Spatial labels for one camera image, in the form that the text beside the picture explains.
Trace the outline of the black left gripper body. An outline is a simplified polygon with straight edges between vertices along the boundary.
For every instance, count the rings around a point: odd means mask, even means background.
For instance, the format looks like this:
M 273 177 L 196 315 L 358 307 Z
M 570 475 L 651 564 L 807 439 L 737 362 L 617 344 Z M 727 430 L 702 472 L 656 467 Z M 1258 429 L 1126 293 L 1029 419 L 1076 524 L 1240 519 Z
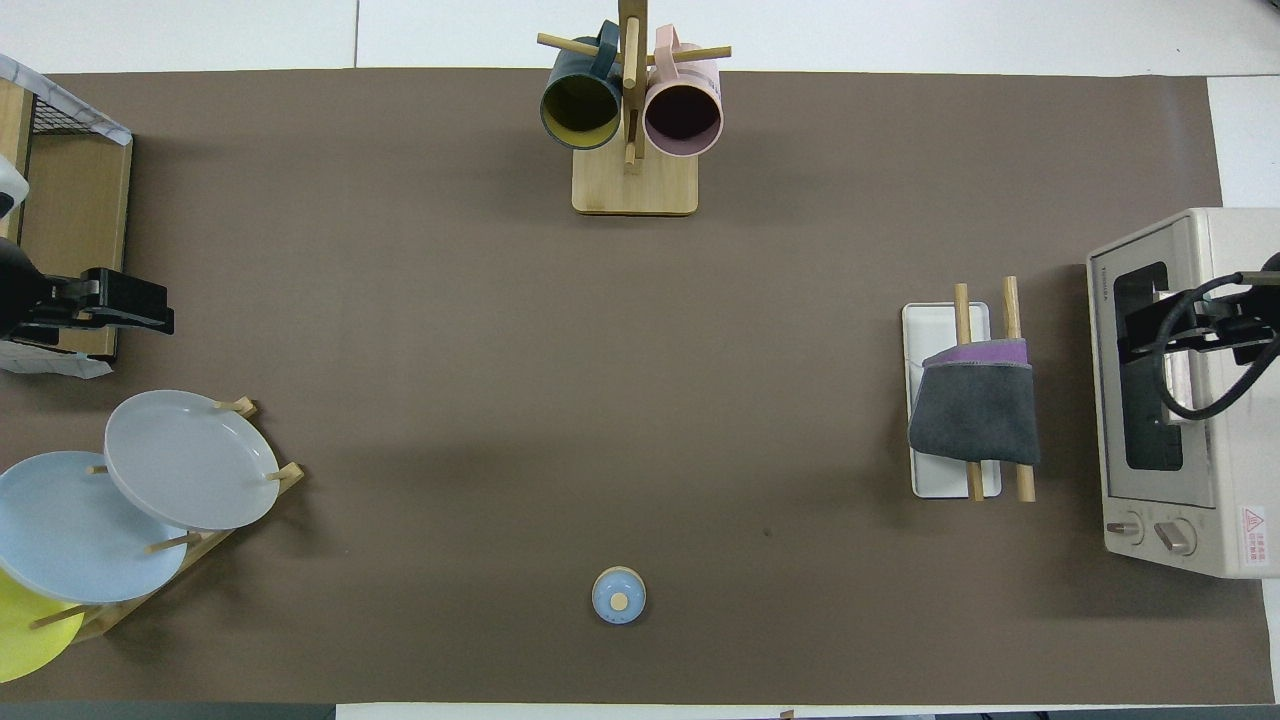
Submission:
M 105 315 L 97 310 L 104 272 L 47 275 L 18 245 L 0 238 L 0 340 L 56 346 L 63 331 L 104 328 Z

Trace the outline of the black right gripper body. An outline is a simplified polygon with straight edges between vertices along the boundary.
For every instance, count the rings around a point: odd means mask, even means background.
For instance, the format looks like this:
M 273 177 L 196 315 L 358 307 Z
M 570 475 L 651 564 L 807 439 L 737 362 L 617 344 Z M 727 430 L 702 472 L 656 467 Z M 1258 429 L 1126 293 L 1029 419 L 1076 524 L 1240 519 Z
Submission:
M 1208 288 L 1188 292 L 1196 333 L 1185 341 L 1187 348 L 1230 348 L 1235 364 L 1243 366 L 1258 360 L 1266 343 L 1280 340 L 1280 252 L 1268 258 L 1260 272 L 1270 274 L 1271 281 L 1240 293 L 1211 299 Z

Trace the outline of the purple and grey towel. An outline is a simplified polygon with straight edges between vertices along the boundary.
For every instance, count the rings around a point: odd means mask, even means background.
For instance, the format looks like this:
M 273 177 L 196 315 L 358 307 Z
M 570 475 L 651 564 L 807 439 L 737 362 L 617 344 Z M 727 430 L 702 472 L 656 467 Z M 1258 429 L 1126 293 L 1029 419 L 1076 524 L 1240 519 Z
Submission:
M 957 345 L 927 357 L 908 442 L 920 454 L 1034 466 L 1042 448 L 1024 338 Z

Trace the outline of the wooden plate rack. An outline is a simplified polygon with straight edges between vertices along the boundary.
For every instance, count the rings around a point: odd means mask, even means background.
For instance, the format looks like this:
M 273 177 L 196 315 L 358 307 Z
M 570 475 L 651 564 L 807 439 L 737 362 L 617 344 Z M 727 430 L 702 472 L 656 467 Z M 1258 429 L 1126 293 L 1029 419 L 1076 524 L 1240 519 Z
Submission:
M 246 419 L 248 419 L 248 420 L 251 420 L 253 423 L 253 415 L 257 411 L 257 407 L 256 407 L 253 400 L 251 400 L 248 397 L 242 397 L 242 398 L 238 398 L 236 401 L 216 401 L 216 400 L 214 400 L 214 402 L 215 402 L 216 407 L 219 407 L 219 409 L 232 409 L 232 410 L 237 411 L 239 415 L 244 416 Z M 303 468 L 300 464 L 297 464 L 297 462 L 284 464 L 279 459 L 278 459 L 278 462 L 280 464 L 282 469 L 276 474 L 276 478 L 280 480 L 282 487 L 280 487 L 280 493 L 278 495 L 276 498 L 279 498 L 282 495 L 284 495 L 285 492 L 288 492 L 292 487 L 294 487 L 297 483 L 300 483 L 305 478 L 305 470 L 303 470 Z M 102 466 L 91 468 L 90 473 L 92 473 L 92 474 L 106 473 L 108 474 L 108 469 L 105 468 L 105 464 L 104 464 Z M 78 634 L 76 635 L 74 639 L 77 642 L 82 642 L 82 641 L 87 641 L 87 639 L 91 639 L 91 638 L 101 637 L 101 635 L 106 634 L 108 632 L 110 632 L 119 623 L 122 623 L 125 618 L 128 618 L 129 615 L 132 615 L 137 609 L 142 607 L 152 597 L 155 597 L 156 594 L 160 594 L 161 592 L 164 592 L 175 579 L 183 577 L 192 566 L 195 566 L 197 562 L 200 562 L 206 555 L 209 555 L 214 548 L 216 548 L 228 537 L 233 536 L 236 533 L 236 530 L 238 530 L 238 529 L 234 529 L 234 530 L 187 530 L 187 529 L 183 529 L 184 530 L 184 536 L 182 536 L 179 538 L 175 538 L 175 539 L 164 541 L 164 542 L 161 542 L 159 544 L 152 544 L 152 546 L 150 546 L 147 548 L 147 551 L 150 553 L 155 553 L 157 551 L 166 550 L 166 548 L 175 547 L 175 546 L 180 546 L 180 544 L 183 544 L 186 547 L 186 560 L 184 560 L 183 565 L 180 566 L 179 571 L 165 585 L 163 585 L 160 589 L 157 589 L 157 591 L 155 591 L 155 592 L 152 592 L 150 594 L 145 594 L 142 597 L 138 597 L 138 598 L 134 598 L 134 600 L 131 600 L 131 601 L 125 601 L 125 602 L 105 603 L 105 605 L 76 603 L 76 607 L 73 610 L 70 610 L 70 611 L 60 612 L 58 615 L 45 618 L 42 620 L 32 623 L 31 625 L 32 625 L 32 628 L 45 626 L 45 625 L 47 625 L 50 623 L 54 623 L 58 619 L 63 619 L 63 618 L 67 618 L 67 616 L 69 616 L 69 615 L 72 615 L 74 612 L 83 611 L 84 612 L 84 618 L 83 618 L 83 621 L 81 624 L 79 632 L 78 632 Z

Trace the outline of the white towel rack wooden bars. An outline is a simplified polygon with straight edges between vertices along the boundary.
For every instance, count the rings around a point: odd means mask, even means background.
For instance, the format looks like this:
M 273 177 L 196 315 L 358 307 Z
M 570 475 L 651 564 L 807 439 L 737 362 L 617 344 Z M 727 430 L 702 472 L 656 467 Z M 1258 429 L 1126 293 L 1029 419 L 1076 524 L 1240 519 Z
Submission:
M 950 304 L 908 304 L 901 313 L 902 355 L 908 393 L 908 424 L 922 379 L 923 361 L 957 345 L 987 340 L 1024 338 L 1018 279 L 1004 278 L 1004 333 L 995 336 L 989 324 L 989 309 L 972 301 L 968 287 L 959 283 Z M 968 498 L 982 501 L 1002 491 L 1000 466 L 1004 461 L 963 460 L 920 454 L 909 445 L 911 488 L 919 498 Z M 1033 502 L 1036 495 L 1034 466 L 1014 466 L 1014 488 L 1018 500 Z

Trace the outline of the wooden shelf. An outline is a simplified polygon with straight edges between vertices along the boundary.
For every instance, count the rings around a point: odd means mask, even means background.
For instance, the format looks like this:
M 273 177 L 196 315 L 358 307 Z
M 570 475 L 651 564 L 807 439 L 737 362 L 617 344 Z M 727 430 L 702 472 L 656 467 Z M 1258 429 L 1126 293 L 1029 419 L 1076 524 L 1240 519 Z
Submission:
M 29 132 L 29 96 L 0 79 L 0 158 L 27 181 L 26 199 L 0 219 L 10 240 L 45 274 L 122 270 L 133 142 L 100 135 Z

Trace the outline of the beige toaster oven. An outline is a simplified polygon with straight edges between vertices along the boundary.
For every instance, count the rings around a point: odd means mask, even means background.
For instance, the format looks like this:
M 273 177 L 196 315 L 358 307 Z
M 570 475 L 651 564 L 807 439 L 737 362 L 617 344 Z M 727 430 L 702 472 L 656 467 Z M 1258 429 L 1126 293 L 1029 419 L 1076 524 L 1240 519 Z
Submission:
M 1280 578 L 1280 340 L 1156 348 L 1117 364 L 1124 315 L 1189 291 L 1271 281 L 1280 208 L 1192 208 L 1088 254 L 1103 542 L 1112 553 L 1219 578 Z

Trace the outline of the grey plate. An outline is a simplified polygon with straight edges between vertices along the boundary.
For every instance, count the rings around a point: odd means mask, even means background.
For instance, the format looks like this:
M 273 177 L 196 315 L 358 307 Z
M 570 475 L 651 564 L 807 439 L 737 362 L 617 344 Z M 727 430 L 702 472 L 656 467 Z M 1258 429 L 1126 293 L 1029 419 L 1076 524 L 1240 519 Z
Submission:
M 275 505 L 282 466 L 260 429 L 214 400 L 147 391 L 109 415 L 105 468 L 137 509 L 187 530 L 234 530 Z

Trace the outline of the light blue plate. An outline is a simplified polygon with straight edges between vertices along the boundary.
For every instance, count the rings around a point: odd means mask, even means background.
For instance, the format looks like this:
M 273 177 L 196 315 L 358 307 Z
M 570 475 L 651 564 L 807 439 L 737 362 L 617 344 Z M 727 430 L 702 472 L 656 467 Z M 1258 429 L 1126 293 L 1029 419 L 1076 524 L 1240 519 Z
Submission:
M 0 473 L 0 568 L 23 587 L 70 603 L 131 601 L 165 585 L 186 560 L 184 536 L 137 509 L 101 454 L 56 451 Z

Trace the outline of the yellow plate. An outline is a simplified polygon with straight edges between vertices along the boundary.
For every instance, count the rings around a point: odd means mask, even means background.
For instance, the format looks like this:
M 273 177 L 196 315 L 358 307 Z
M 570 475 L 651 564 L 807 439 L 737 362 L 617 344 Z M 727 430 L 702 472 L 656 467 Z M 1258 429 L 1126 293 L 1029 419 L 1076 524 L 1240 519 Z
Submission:
M 31 624 L 74 607 L 74 603 L 27 588 L 0 569 L 0 683 L 44 667 L 72 643 L 81 629 L 83 611 L 40 628 Z

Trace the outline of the brown table mat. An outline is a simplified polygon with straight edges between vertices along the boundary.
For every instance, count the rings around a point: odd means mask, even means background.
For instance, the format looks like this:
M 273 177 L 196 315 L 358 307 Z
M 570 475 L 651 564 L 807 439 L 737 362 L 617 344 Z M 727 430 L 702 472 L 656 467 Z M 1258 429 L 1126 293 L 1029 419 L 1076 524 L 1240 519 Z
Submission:
M 0 373 L 0 470 L 146 389 L 250 396 L 307 475 L 69 700 L 1244 705 L 1262 589 L 1105 548 L 1085 255 L 1220 201 L 1206 82 L 742 73 L 686 218 L 581 217 L 544 70 L 60 77 L 134 135 L 175 334 Z M 1018 279 L 1042 448 L 913 492 L 901 313 Z M 644 615 L 593 611 L 607 568 Z

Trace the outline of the dark teal mug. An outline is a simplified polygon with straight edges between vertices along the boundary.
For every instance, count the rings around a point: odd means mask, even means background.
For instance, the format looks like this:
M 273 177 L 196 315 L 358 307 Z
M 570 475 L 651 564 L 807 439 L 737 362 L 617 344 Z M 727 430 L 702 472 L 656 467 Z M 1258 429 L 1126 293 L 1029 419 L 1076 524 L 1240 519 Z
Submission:
M 613 140 L 621 124 L 620 27 L 613 20 L 604 20 L 596 36 L 580 37 L 579 42 L 599 53 L 588 56 L 559 51 L 541 95 L 540 118 L 557 142 L 573 150 L 590 150 Z

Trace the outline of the wooden mug tree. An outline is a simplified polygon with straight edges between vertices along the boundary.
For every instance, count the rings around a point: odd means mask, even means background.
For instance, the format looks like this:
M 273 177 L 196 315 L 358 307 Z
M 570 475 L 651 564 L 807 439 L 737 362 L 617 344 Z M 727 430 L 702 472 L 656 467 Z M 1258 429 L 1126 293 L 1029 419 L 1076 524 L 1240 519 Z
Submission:
M 648 0 L 616 0 L 616 4 L 617 17 L 611 20 L 620 27 L 621 124 L 613 140 L 598 149 L 570 149 L 573 154 L 571 205 L 584 215 L 689 217 L 699 208 L 699 159 L 705 152 L 695 158 L 675 158 L 657 151 L 648 142 L 643 129 L 643 106 L 649 72 L 655 63 L 655 32 L 660 26 L 650 29 Z M 540 33 L 538 42 L 557 49 L 558 54 L 562 49 L 588 56 L 599 53 L 579 42 L 579 38 Z M 731 54 L 728 46 L 699 46 L 698 50 L 677 53 L 675 58 L 680 61 L 716 59 L 719 63 Z

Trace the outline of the pink mug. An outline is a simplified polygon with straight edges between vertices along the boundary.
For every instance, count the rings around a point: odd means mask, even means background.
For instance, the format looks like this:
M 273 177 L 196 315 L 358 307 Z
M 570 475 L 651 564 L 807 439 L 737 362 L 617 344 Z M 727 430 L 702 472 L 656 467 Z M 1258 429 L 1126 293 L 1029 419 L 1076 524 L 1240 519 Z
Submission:
M 659 152 L 695 158 L 716 145 L 723 129 L 721 69 L 716 59 L 680 61 L 684 44 L 672 24 L 655 31 L 655 63 L 649 72 L 643 129 Z

